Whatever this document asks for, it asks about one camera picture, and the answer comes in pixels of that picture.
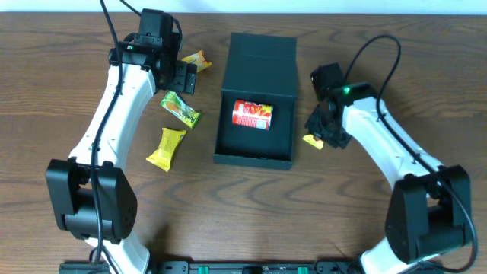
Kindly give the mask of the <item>yellow brown chocolate snack packet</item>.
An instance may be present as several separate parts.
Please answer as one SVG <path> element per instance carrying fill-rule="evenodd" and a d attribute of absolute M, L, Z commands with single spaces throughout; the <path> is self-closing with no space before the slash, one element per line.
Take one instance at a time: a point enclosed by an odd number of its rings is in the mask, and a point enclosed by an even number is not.
<path fill-rule="evenodd" d="M 324 146 L 324 142 L 322 139 L 320 139 L 319 137 L 313 135 L 313 134 L 307 134 L 303 137 L 303 140 L 312 145 L 313 147 L 315 147 L 316 149 L 319 149 L 321 150 Z"/>

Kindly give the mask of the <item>orange cracker snack packet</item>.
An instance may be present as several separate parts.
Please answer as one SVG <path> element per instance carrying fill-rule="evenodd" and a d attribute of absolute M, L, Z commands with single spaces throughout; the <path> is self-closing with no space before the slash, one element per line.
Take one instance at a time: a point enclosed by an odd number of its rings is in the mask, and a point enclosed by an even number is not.
<path fill-rule="evenodd" d="M 200 72 L 212 66 L 212 62 L 208 61 L 203 49 L 201 49 L 197 53 L 193 53 L 192 55 L 182 58 L 182 61 L 188 64 L 196 65 L 197 72 Z"/>

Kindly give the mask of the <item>red Pringles can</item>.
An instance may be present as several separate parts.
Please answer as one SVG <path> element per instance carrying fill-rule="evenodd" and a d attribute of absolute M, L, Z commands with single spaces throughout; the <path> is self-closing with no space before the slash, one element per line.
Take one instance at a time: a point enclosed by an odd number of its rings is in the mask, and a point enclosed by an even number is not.
<path fill-rule="evenodd" d="M 248 100 L 235 101 L 232 111 L 232 123 L 255 129 L 269 130 L 274 107 L 268 104 L 258 104 Z"/>

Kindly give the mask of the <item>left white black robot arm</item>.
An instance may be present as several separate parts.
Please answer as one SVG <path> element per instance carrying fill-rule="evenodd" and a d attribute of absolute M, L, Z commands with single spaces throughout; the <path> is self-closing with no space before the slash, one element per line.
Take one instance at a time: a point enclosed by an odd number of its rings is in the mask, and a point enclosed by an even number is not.
<path fill-rule="evenodd" d="M 138 202 L 124 171 L 140 117 L 159 90 L 193 93 L 196 66 L 178 60 L 182 35 L 132 33 L 110 51 L 107 86 L 91 123 L 65 160 L 46 169 L 58 228 L 93 248 L 60 273 L 148 273 L 151 253 L 133 227 Z"/>

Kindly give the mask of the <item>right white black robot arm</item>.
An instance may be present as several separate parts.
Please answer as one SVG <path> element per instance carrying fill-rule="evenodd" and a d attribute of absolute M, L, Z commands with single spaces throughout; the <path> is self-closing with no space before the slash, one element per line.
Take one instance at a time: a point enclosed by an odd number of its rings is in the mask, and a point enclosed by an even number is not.
<path fill-rule="evenodd" d="M 317 148 L 345 148 L 355 139 L 384 174 L 392 195 L 385 238 L 359 257 L 355 272 L 433 271 L 430 260 L 474 244 L 470 179 L 426 153 L 388 113 L 368 83 L 348 84 L 339 64 L 310 74 L 318 105 L 305 140 Z"/>

